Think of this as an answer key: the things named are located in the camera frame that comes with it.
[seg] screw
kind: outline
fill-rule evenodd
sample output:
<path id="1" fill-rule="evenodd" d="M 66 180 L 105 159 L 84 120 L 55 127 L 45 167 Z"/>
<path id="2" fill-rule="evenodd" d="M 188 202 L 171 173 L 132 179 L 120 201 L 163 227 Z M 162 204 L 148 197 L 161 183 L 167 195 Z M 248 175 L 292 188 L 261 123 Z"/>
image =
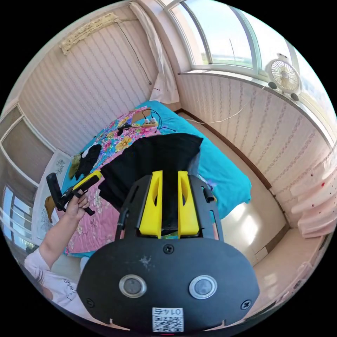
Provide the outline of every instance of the screw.
<path id="1" fill-rule="evenodd" d="M 172 245 L 165 245 L 163 247 L 163 252 L 165 254 L 172 254 L 174 252 L 174 247 Z"/>
<path id="2" fill-rule="evenodd" d="M 250 301 L 249 299 L 247 299 L 246 301 L 244 301 L 244 302 L 241 304 L 241 310 L 246 310 L 246 309 L 248 309 L 251 305 L 252 305 L 252 301 Z"/>
<path id="3" fill-rule="evenodd" d="M 87 305 L 89 308 L 93 308 L 95 306 L 95 303 L 92 299 L 87 298 Z"/>

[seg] human hand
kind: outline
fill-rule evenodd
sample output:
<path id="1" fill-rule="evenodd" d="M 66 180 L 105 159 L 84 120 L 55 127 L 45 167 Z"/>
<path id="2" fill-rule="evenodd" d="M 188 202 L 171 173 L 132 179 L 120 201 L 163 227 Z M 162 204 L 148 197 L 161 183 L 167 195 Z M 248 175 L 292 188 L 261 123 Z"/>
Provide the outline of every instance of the human hand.
<path id="1" fill-rule="evenodd" d="M 70 220 L 79 222 L 85 214 L 84 208 L 87 208 L 89 206 L 90 203 L 88 201 L 88 197 L 85 194 L 82 195 L 80 198 L 78 198 L 77 196 L 73 196 L 68 203 L 66 215 L 69 217 Z"/>

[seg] window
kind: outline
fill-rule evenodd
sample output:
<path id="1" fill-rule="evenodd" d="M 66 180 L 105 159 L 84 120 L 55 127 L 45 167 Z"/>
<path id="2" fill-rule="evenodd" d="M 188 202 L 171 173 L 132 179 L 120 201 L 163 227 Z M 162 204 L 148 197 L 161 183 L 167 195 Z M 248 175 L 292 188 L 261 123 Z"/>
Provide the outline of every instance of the window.
<path id="1" fill-rule="evenodd" d="M 273 28 L 252 15 L 215 0 L 157 0 L 184 36 L 193 70 L 218 70 L 268 82 L 267 63 L 281 53 L 300 73 L 301 103 L 321 121 L 334 140 L 337 118 L 314 70 Z"/>
<path id="2" fill-rule="evenodd" d="M 214 0 L 186 0 L 184 3 L 204 31 L 211 63 L 252 68 L 252 55 L 246 33 L 227 5 Z"/>
<path id="3" fill-rule="evenodd" d="M 8 187 L 5 187 L 1 213 L 4 235 L 22 249 L 33 248 L 34 244 L 27 241 L 32 238 L 32 208 L 17 198 Z"/>
<path id="4" fill-rule="evenodd" d="M 256 35 L 261 54 L 261 69 L 264 70 L 267 63 L 277 59 L 277 53 L 287 56 L 291 63 L 289 48 L 284 37 L 254 16 L 245 12 L 242 13 L 244 13 Z"/>
<path id="5" fill-rule="evenodd" d="M 193 64 L 208 64 L 203 41 L 190 14 L 182 5 L 177 5 L 175 8 L 173 8 L 172 14 L 181 27 L 181 31 L 183 32 L 184 39 L 188 45 Z"/>
<path id="6" fill-rule="evenodd" d="M 295 52 L 300 69 L 303 92 L 309 96 L 309 99 L 314 100 L 319 107 L 322 108 L 325 112 L 323 117 L 327 118 L 328 122 L 336 124 L 337 117 L 323 84 L 306 59 L 298 52 L 297 49 L 295 49 Z"/>

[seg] black cloth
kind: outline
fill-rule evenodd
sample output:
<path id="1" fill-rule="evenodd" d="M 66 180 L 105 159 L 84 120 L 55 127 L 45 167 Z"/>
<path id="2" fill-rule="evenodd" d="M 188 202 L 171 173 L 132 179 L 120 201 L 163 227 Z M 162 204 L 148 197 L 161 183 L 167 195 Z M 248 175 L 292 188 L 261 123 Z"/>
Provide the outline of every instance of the black cloth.
<path id="1" fill-rule="evenodd" d="M 81 174 L 86 177 L 90 173 L 98 159 L 101 149 L 102 146 L 100 144 L 97 144 L 89 149 L 87 155 L 84 158 L 82 158 L 83 153 L 81 153 L 80 165 L 75 173 L 76 180 L 80 178 Z"/>
<path id="2" fill-rule="evenodd" d="M 177 230 L 178 171 L 197 172 L 202 141 L 202 138 L 187 133 L 136 140 L 121 155 L 101 168 L 105 180 L 98 186 L 100 196 L 120 211 L 135 181 L 162 170 L 162 229 Z"/>
<path id="3" fill-rule="evenodd" d="M 117 130 L 118 130 L 117 136 L 121 136 L 122 133 L 123 133 L 123 131 L 124 131 L 124 129 L 129 129 L 129 128 L 131 128 L 131 125 L 128 124 L 128 123 L 124 124 L 124 125 L 121 126 L 121 127 L 118 127 L 118 128 L 117 128 Z"/>

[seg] window sill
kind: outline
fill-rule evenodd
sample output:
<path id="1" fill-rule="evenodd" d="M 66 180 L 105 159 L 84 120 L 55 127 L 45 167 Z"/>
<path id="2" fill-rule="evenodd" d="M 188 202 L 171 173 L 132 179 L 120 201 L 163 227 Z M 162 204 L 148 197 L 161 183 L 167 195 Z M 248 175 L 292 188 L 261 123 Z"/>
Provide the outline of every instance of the window sill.
<path id="1" fill-rule="evenodd" d="M 182 72 L 178 75 L 211 75 L 211 76 L 220 76 L 220 77 L 225 77 L 225 78 L 233 78 L 236 80 L 241 80 L 243 82 L 252 84 L 257 86 L 258 88 L 263 88 L 264 90 L 276 95 L 277 97 L 281 98 L 282 100 L 286 101 L 289 103 L 291 106 L 293 106 L 295 109 L 297 109 L 301 114 L 303 114 L 312 124 L 313 126 L 320 132 L 321 136 L 323 139 L 326 141 L 328 146 L 330 148 L 333 147 L 335 141 L 336 141 L 336 136 L 337 136 L 337 131 L 334 133 L 331 128 L 328 130 L 328 128 L 324 125 L 322 121 L 319 120 L 319 118 L 316 116 L 315 113 L 313 113 L 308 107 L 306 107 L 301 101 L 295 102 L 286 96 L 282 95 L 278 91 L 275 91 L 267 86 L 267 82 L 263 80 L 259 80 L 250 76 L 245 76 L 241 74 L 234 74 L 230 72 L 225 72 L 225 71 L 218 71 L 218 70 L 190 70 L 186 72 Z"/>

